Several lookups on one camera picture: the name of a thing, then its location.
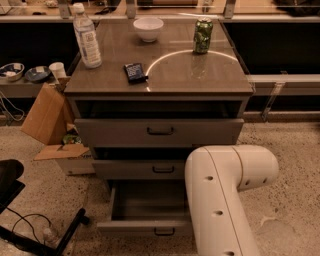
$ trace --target black chair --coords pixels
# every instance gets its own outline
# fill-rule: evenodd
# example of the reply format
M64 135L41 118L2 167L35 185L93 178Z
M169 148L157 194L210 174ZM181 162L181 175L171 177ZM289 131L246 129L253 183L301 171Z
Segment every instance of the black chair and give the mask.
M25 187L23 183L17 180L22 175L23 170L23 165L17 160L0 161L0 214ZM56 249L9 231L2 226L0 226L0 238L15 245L20 250L35 255L59 256L62 255L79 224L87 225L89 223L89 218L85 216L85 212L83 208L78 211Z

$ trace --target cup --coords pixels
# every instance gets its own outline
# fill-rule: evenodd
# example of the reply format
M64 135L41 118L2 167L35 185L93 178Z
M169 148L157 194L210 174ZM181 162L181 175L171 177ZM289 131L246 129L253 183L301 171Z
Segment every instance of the cup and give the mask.
M62 62L54 62L49 66L54 78L59 81L59 78L66 77L66 71L64 70L64 64Z

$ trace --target green can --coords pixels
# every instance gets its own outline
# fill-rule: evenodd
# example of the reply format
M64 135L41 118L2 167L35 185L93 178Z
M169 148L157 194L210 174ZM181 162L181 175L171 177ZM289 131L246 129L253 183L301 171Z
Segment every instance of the green can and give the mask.
M193 38L193 52L199 54L208 52L212 28L213 23L210 18L203 17L197 20Z

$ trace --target cardboard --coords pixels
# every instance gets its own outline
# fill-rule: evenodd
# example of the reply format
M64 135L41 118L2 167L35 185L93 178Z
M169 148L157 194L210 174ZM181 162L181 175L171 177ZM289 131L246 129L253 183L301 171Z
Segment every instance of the cardboard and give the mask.
M45 83L22 124L21 131L45 145L61 144L74 115L65 96Z
M89 148L84 147L83 144L49 145L44 147L34 160L77 158L88 151Z
M90 151L76 158L56 159L57 164L66 175L94 174L93 161Z

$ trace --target gray countertop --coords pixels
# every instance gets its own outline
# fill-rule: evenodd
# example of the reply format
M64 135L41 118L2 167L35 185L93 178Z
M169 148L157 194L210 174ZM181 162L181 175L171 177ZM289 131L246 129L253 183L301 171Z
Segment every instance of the gray countertop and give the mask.
M143 42L133 20L102 20L97 37L102 65L86 69L80 61L66 93L226 93L252 94L233 48L218 20L213 20L210 51L192 52L195 19L164 19L158 40ZM141 63L146 82L130 85L123 66Z

